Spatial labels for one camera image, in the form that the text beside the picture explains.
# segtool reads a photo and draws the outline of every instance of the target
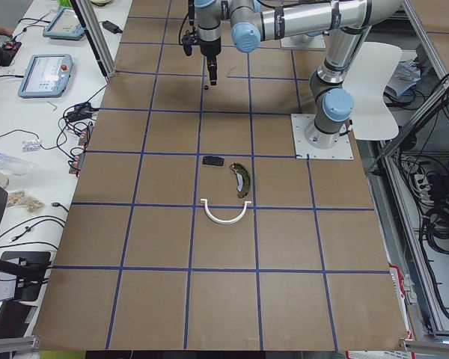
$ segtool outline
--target green object on desk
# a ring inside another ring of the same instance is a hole
[[[70,2],[70,0],[57,0],[57,1],[60,6],[72,7],[72,3]]]
[[[87,352],[40,352],[40,359],[85,359]]]

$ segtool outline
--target white table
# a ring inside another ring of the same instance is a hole
[[[99,21],[109,20],[123,29],[131,3],[132,0],[114,0],[105,7],[94,7],[94,9]],[[45,19],[51,20],[57,9],[58,4],[54,0],[34,0],[24,17],[38,19],[50,12]],[[20,23],[14,34],[20,33],[27,26],[26,22],[30,23],[30,21]],[[120,42],[120,34],[112,34],[105,30],[103,30],[103,34],[110,53],[115,57]],[[22,42],[22,47],[17,53],[12,66],[0,68],[0,75],[23,75],[31,56],[36,54],[67,53],[73,58],[73,71],[70,81],[67,89],[59,98],[22,99],[17,96],[21,79],[0,79],[0,135],[13,129],[24,129],[36,132],[43,140],[44,147],[53,147],[55,146],[55,139],[60,132],[58,119],[64,109],[87,100],[106,84],[106,80],[100,72],[86,37],[83,37],[80,41],[52,40],[42,36],[42,28],[31,27],[27,32],[19,35],[17,40]],[[103,93],[104,90],[93,98],[91,101],[93,107],[100,106]],[[68,142],[63,146],[65,151],[75,147],[78,143],[76,136],[68,133],[67,136],[69,138]],[[77,179],[75,176],[68,174],[68,158],[58,149],[22,152],[22,141],[33,138],[33,135],[22,132],[16,132],[1,138],[0,152],[35,163],[34,170],[25,176],[10,175],[10,184],[7,187],[7,191],[24,190],[26,195],[37,198],[45,203],[45,206],[36,213],[28,213],[23,207],[7,208],[1,222],[0,233],[36,215],[55,215],[63,219],[66,218],[67,213],[62,208],[51,207],[50,203],[59,202],[69,207]],[[9,244],[8,239],[21,233],[23,230],[24,226],[21,226],[0,239],[0,245]],[[57,224],[46,222],[35,227],[32,232],[26,234],[15,243],[43,241],[58,245],[61,231],[61,227]],[[0,256],[3,251],[54,250],[46,245],[24,245],[0,249]],[[37,301],[26,304],[39,307],[43,300],[45,288],[46,285],[42,287]],[[26,336],[31,335],[36,319],[37,314],[35,314],[31,325],[28,326],[28,330],[25,333]]]

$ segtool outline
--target white mounting plate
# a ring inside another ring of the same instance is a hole
[[[293,124],[294,149],[297,159],[354,159],[352,156],[351,144],[347,135],[339,137],[336,144],[322,150],[309,144],[305,137],[305,129],[308,123],[314,121],[314,114],[291,114],[291,123]],[[341,132],[346,131],[343,125]]]
[[[326,44],[324,43],[324,36],[318,35],[311,38],[311,41],[304,42],[302,35],[283,37],[281,39],[281,47],[283,49],[297,49],[297,50],[314,50],[325,51]]]

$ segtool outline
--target white handle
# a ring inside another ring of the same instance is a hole
[[[211,214],[210,209],[208,208],[208,199],[206,198],[201,198],[201,202],[204,203],[204,211],[207,213],[207,216],[213,221],[216,222],[218,224],[233,224],[238,222],[241,218],[244,217],[245,213],[246,213],[246,209],[248,208],[248,206],[251,205],[251,201],[247,200],[245,201],[245,205],[242,208],[242,211],[240,214],[238,214],[237,217],[233,218],[233,219],[219,219],[217,217],[215,217],[214,215]]]

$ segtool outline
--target black plug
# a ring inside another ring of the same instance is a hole
[[[117,25],[108,20],[102,22],[102,26],[104,29],[110,31],[112,34],[121,34],[123,32],[123,30],[121,30]]]

